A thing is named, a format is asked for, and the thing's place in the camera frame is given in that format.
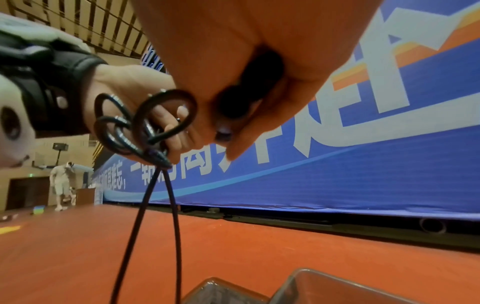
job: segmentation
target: light blue curved line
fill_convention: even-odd
[[[216,181],[216,182],[212,182],[212,183],[208,183],[208,184],[204,184],[204,185],[198,185],[198,186],[192,186],[192,187],[177,189],[177,190],[174,190],[173,193],[175,194],[176,197],[180,197],[180,196],[185,196],[185,195],[189,195],[189,194],[193,194],[193,193],[198,193],[198,192],[212,190],[212,189],[216,189],[216,188],[220,188],[220,187],[225,187],[225,186],[240,183],[240,182],[243,182],[243,181],[246,181],[246,180],[249,180],[249,179],[254,179],[254,178],[257,178],[257,177],[269,175],[269,174],[276,173],[276,172],[279,172],[279,171],[284,171],[284,170],[291,169],[291,168],[294,168],[294,167],[302,166],[302,165],[305,165],[305,164],[308,164],[308,163],[311,163],[311,162],[314,162],[314,161],[317,161],[317,160],[320,160],[320,159],[325,159],[325,158],[336,156],[336,155],[339,155],[339,154],[342,154],[342,153],[346,153],[348,151],[358,149],[361,146],[363,146],[363,145],[358,145],[358,146],[345,148],[345,149],[342,149],[342,150],[339,150],[339,151],[327,153],[327,154],[316,156],[316,157],[313,157],[313,158],[301,160],[301,161],[298,161],[298,162],[295,162],[295,163],[291,163],[291,164],[283,165],[283,166],[280,166],[280,167],[267,169],[267,170],[264,170],[264,171],[259,171],[259,172],[239,176],[239,177],[220,180],[220,181]],[[105,190],[103,195],[105,196],[105,198],[107,200],[111,200],[111,201],[132,202],[133,199],[141,200],[144,193],[143,192],[121,192],[121,191],[115,191],[115,190]],[[167,191],[154,192],[151,195],[150,201],[166,199],[168,197],[169,197],[169,195],[168,195]]]

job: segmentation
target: person in white clothes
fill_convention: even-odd
[[[63,201],[69,201],[72,199],[69,172],[73,172],[73,165],[74,164],[72,162],[68,162],[65,165],[53,168],[50,172],[50,187],[54,188],[56,195],[55,211],[62,211],[67,209],[67,207],[62,206],[62,196]]]

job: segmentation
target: orange stripe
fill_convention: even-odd
[[[396,51],[394,51],[394,53],[396,54],[395,59],[398,67],[401,68],[422,59],[436,55],[438,53],[445,52],[447,50],[451,50],[463,44],[469,43],[478,38],[480,38],[480,21],[470,23],[464,27],[455,30],[438,51],[421,45],[414,46],[412,43],[406,43],[402,46],[399,46]],[[351,70],[348,70],[332,77],[333,88],[335,90],[340,90],[342,88],[366,81],[368,79],[369,75],[366,68],[354,74],[351,73]]]

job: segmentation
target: white shorts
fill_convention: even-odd
[[[55,194],[56,195],[65,195],[70,196],[70,184],[68,182],[64,182],[61,184],[55,185]]]

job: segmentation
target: hand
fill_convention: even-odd
[[[99,65],[84,83],[83,118],[90,131],[94,132],[95,113],[94,101],[98,94],[107,93],[117,95],[125,106],[135,113],[138,106],[145,101],[149,94],[156,94],[161,89],[174,89],[175,83],[171,76],[143,66],[107,66]],[[120,111],[110,102],[103,104],[103,113],[107,116],[121,115]],[[188,109],[180,104],[168,103],[157,106],[153,111],[153,120],[164,130],[171,130],[180,120],[188,116]],[[173,164],[180,162],[180,154],[192,149],[203,147],[203,139],[192,124],[185,131],[165,140],[168,146],[168,158]],[[136,156],[128,158],[145,162]]]
[[[267,46],[283,58],[285,75],[227,145],[237,158],[257,137],[300,111],[351,56],[382,0],[280,0],[132,2],[143,30],[173,75],[192,93],[215,136],[212,100],[234,84],[252,54]]]

